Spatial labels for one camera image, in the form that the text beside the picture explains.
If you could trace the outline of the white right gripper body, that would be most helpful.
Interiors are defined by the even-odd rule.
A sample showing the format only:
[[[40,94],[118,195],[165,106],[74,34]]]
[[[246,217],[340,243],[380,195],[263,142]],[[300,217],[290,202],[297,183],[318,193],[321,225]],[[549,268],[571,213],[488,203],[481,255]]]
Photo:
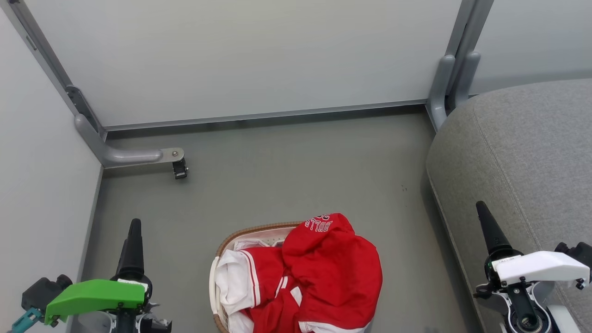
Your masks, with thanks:
[[[557,252],[538,251],[485,265],[487,284],[475,289],[480,305],[501,314],[502,333],[578,333],[569,310],[546,302],[557,282],[581,290],[590,282],[590,268]]]

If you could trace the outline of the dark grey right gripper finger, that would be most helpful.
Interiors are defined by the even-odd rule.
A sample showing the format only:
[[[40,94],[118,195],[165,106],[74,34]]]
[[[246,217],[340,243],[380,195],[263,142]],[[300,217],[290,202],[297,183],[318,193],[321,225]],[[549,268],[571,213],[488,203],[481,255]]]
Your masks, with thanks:
[[[484,240],[486,241],[488,252],[486,264],[509,257],[523,255],[522,252],[514,249],[510,245],[509,240],[506,238],[485,202],[476,202],[476,211],[478,213]]]

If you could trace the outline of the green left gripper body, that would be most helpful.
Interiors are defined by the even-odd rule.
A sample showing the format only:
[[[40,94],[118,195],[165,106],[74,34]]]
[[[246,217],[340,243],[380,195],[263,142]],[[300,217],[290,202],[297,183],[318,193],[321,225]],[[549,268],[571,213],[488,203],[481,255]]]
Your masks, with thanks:
[[[53,326],[70,316],[104,314],[109,333],[171,333],[172,322],[152,313],[152,282],[93,279],[68,286],[46,307],[45,324]]]

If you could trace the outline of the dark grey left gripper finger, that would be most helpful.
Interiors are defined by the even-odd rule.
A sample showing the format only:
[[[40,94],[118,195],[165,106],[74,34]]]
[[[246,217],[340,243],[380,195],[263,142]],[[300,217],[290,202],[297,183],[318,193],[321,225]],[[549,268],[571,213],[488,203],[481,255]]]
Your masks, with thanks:
[[[134,218],[121,250],[115,273],[115,280],[124,279],[140,283],[151,283],[145,275],[142,246],[142,222]]]

